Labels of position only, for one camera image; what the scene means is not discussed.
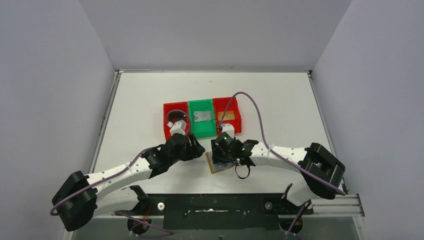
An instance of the gray wall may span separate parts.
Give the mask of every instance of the gray wall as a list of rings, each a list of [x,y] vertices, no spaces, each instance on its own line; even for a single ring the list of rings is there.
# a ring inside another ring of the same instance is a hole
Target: gray wall
[[[352,0],[80,0],[116,69],[311,70]]]
[[[0,239],[55,240],[49,215],[93,157],[114,69],[78,0],[0,3]]]
[[[424,1],[353,0],[313,70],[371,239],[423,239]]]

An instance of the small metal object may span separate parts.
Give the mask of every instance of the small metal object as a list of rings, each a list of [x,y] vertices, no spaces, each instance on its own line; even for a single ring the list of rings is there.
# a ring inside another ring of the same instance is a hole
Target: small metal object
[[[164,204],[163,202],[159,202],[159,203],[157,204],[157,209],[158,209],[159,211],[163,211],[163,210],[165,209],[165,204]]]
[[[265,208],[268,209],[268,210],[271,210],[271,209],[273,209],[273,204],[268,201],[268,202],[265,203]]]

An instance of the white table surface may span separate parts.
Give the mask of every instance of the white table surface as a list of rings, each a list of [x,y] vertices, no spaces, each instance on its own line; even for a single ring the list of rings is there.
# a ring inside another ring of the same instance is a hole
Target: white table surface
[[[306,73],[122,73],[95,172],[131,161],[142,149],[165,142],[163,104],[230,97],[245,91],[261,111],[269,144],[282,147],[309,147],[329,141]],[[250,100],[237,96],[242,133],[236,137],[261,141],[258,116]],[[211,138],[200,144],[211,151]],[[242,176],[246,167],[238,167]],[[199,193],[282,193],[301,175],[270,166],[252,167],[247,179],[238,179],[234,169],[211,174],[205,155],[177,162],[152,179],[135,182],[148,194]]]

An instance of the green tray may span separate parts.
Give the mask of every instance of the green tray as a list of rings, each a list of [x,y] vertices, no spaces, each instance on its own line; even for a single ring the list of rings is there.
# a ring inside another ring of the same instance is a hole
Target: green tray
[[[210,111],[210,120],[195,121],[195,112]],[[188,102],[188,115],[191,121],[191,132],[196,138],[214,137],[217,135],[217,125],[215,122],[214,104],[212,99],[195,100]]]

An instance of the metal frame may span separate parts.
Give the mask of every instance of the metal frame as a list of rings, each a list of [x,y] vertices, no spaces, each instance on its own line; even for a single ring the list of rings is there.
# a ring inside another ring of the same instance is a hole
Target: metal frame
[[[113,79],[112,88],[110,90],[109,99],[107,101],[106,110],[104,112],[103,121],[101,123],[100,132],[98,133],[98,141],[95,147],[94,156],[91,161],[91,166],[88,173],[94,173],[96,167],[97,159],[99,157],[100,148],[102,147],[103,137],[105,136],[105,130],[108,125],[109,116],[111,115],[112,105],[114,104],[115,95],[117,94],[117,89],[119,81],[121,79],[121,74],[123,71],[119,70],[115,72],[115,77]]]
[[[97,159],[99,156],[99,151],[102,146],[103,137],[105,135],[105,130],[108,124],[109,116],[111,114],[112,106],[114,103],[115,95],[118,89],[118,85],[121,79],[122,73],[240,73],[240,72],[246,72],[246,73],[284,73],[284,71],[276,70],[276,69],[237,69],[236,67],[228,67],[224,69],[217,69],[217,70],[151,70],[151,69],[139,69],[139,70],[117,70],[115,73],[115,77],[113,80],[113,85],[110,91],[108,103],[106,106],[106,110],[103,116],[103,122],[101,124],[100,132],[99,132],[99,138],[96,145],[96,149],[94,152],[93,160],[89,169],[90,173],[94,172],[94,169],[96,167]],[[335,149],[333,147],[333,143],[330,138],[330,133],[327,128],[326,121],[324,119],[324,116],[322,114],[322,110],[319,104],[319,101],[317,99],[316,91],[314,88],[313,79],[311,76],[311,71],[306,70],[305,71],[308,75],[310,86],[315,98],[315,102],[318,107],[319,114],[321,116],[322,124],[324,126],[325,134],[328,139],[328,143],[330,146],[331,152],[336,156]],[[364,210],[362,208],[361,200],[358,194],[349,194],[346,196],[336,196],[333,200],[327,200],[323,198],[315,198],[312,199],[312,206],[314,208],[314,214],[312,215],[305,215],[304,218],[320,218],[320,217],[352,217],[356,232],[358,235],[359,240],[368,240],[367,237],[367,230],[365,228],[364,219],[365,216]],[[279,215],[280,218],[293,218],[294,215]],[[114,213],[107,214],[107,215],[100,215],[96,216],[96,219],[108,219],[108,218],[123,218],[122,216],[115,216]],[[149,219],[162,219],[163,216],[149,216]],[[61,237],[61,240],[71,240],[73,236],[73,232],[67,232],[65,229],[63,229],[63,234]]]

